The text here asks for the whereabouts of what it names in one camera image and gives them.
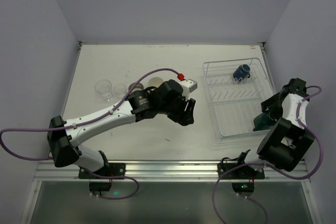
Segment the beige cup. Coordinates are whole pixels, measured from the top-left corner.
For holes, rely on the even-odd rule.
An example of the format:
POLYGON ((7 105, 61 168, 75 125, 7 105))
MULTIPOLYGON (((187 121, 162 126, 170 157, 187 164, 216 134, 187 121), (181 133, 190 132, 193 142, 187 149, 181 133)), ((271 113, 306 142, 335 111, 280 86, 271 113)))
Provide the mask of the beige cup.
POLYGON ((160 77, 153 77, 148 81, 148 87, 155 87, 158 88, 162 83, 163 79, 160 77))

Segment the black mug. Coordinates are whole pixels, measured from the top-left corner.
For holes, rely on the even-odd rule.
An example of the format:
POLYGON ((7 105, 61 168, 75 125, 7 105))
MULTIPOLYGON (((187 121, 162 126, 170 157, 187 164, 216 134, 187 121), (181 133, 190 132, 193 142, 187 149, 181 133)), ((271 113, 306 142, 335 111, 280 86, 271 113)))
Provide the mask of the black mug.
POLYGON ((134 91, 141 91, 144 90, 144 86, 142 83, 132 83, 129 85, 128 88, 129 91, 134 92, 134 91))

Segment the clear glass cup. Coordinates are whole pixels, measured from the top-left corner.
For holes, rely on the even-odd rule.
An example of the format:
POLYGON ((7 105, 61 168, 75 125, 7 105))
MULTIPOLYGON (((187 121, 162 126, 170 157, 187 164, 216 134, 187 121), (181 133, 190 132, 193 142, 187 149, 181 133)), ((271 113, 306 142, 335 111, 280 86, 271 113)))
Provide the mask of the clear glass cup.
POLYGON ((109 80, 100 80, 98 81, 95 86, 94 90, 97 93, 97 95, 105 100, 105 101, 110 101, 112 98, 112 84, 109 80))
POLYGON ((113 88, 114 95, 119 99, 123 98, 126 95, 127 91, 128 91, 127 87, 123 84, 117 84, 113 88))

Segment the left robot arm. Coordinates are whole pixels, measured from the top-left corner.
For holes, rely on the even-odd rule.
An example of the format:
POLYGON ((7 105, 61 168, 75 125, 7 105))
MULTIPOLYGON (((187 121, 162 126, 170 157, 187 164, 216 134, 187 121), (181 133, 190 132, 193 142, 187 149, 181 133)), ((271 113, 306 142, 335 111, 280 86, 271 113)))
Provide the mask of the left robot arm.
POLYGON ((193 124, 196 101, 189 95, 196 89, 197 82, 191 79, 164 81, 159 87, 132 91, 125 100, 81 118, 52 118, 47 140, 54 166, 77 165, 100 176, 110 175, 104 152, 94 151, 83 143, 113 128, 153 119, 158 114, 166 115, 181 126, 193 124))

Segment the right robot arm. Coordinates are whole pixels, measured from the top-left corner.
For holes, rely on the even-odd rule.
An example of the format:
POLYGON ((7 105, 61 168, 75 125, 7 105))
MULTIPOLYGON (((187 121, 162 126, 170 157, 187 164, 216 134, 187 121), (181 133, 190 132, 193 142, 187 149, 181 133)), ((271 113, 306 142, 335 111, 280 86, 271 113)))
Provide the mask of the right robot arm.
POLYGON ((296 167, 315 139, 302 126, 309 100, 306 82, 293 78, 261 103, 261 114, 254 118, 253 131, 269 132, 257 148, 259 161, 287 172, 296 167))

